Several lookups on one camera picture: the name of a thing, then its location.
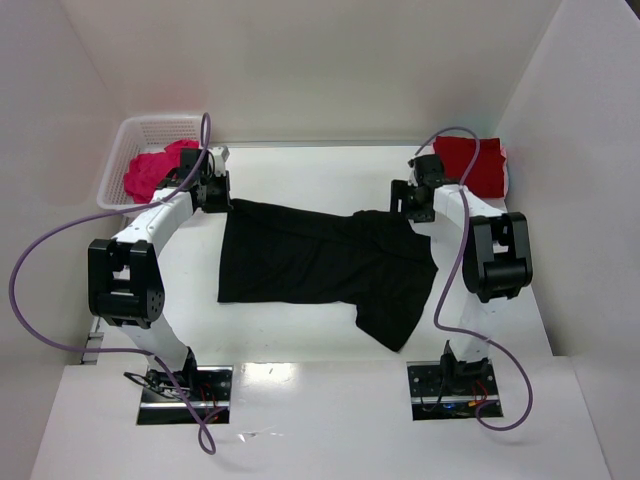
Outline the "black t shirt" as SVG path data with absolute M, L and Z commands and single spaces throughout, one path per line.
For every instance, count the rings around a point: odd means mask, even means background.
M 232 206 L 219 302 L 350 304 L 360 330 L 403 349 L 438 272 L 430 237 L 398 213 L 337 216 L 242 199 Z

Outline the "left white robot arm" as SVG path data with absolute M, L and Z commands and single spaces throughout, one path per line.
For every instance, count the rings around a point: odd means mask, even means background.
M 88 248 L 90 311 L 149 353 L 150 372 L 142 385 L 158 392 L 171 386 L 170 375 L 185 394 L 199 390 L 195 355 L 163 314 L 166 295 L 158 257 L 197 210 L 232 210 L 228 157 L 225 146 L 183 150 L 179 166 L 159 183 L 154 206 L 112 239 L 95 240 Z

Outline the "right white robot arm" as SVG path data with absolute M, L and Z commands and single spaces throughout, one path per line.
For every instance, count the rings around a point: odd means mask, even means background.
M 443 217 L 462 231 L 461 244 L 443 292 L 436 303 L 434 324 L 453 335 L 440 360 L 445 392 L 459 394 L 477 380 L 488 382 L 489 340 L 507 303 L 532 281 L 533 267 L 526 217 L 504 213 L 445 175 L 435 154 L 409 161 L 407 181 L 391 184 L 391 210 L 414 223 Z M 441 322 L 444 303 L 457 275 L 467 294 L 453 325 Z

